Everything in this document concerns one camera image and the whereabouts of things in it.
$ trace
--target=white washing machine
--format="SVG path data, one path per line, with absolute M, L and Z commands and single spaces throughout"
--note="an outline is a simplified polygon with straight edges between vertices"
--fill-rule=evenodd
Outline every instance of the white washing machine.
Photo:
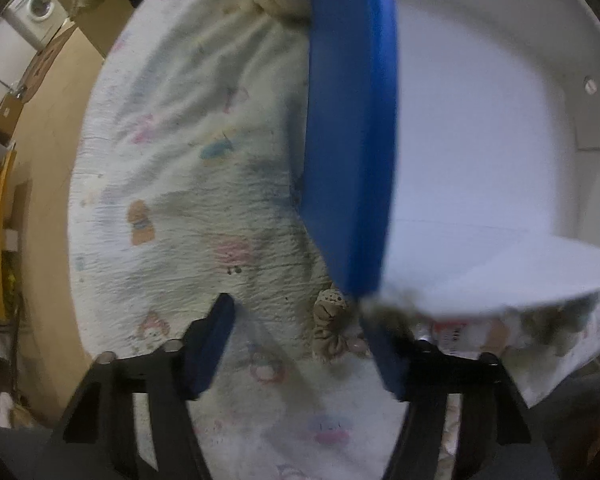
M 57 0 L 13 0 L 4 19 L 37 50 L 42 50 L 67 17 Z

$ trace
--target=white plastic container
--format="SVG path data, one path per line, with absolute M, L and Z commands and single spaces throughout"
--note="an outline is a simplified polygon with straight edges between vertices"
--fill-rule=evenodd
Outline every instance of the white plastic container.
M 600 288 L 600 23 L 589 7 L 396 4 L 382 300 L 449 317 Z

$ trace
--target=wooden floor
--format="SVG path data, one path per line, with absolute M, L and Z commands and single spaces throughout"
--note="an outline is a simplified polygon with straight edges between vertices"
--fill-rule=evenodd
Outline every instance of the wooden floor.
M 75 323 L 67 259 L 67 202 L 82 117 L 102 56 L 77 29 L 25 104 L 14 139 L 13 208 L 25 298 L 20 389 L 34 414 L 57 420 L 90 364 Z

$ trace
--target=blue plastic panel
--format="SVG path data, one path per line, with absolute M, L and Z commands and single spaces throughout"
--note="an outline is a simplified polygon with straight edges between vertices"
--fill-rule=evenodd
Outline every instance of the blue plastic panel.
M 335 284 L 377 290 L 391 203 L 394 0 L 313 0 L 300 215 Z

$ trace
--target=white fabric with cartoon print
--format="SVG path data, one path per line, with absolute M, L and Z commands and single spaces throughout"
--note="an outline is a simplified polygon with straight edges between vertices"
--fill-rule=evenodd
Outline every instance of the white fabric with cartoon print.
M 312 357 L 312 307 L 330 282 L 286 163 L 307 65 L 305 26 L 250 0 L 145 0 L 84 119 L 69 237 L 85 349 L 150 352 L 218 293 L 242 304 L 190 407 L 214 480 L 379 479 L 404 413 L 371 360 Z M 145 416 L 137 427 L 151 460 Z

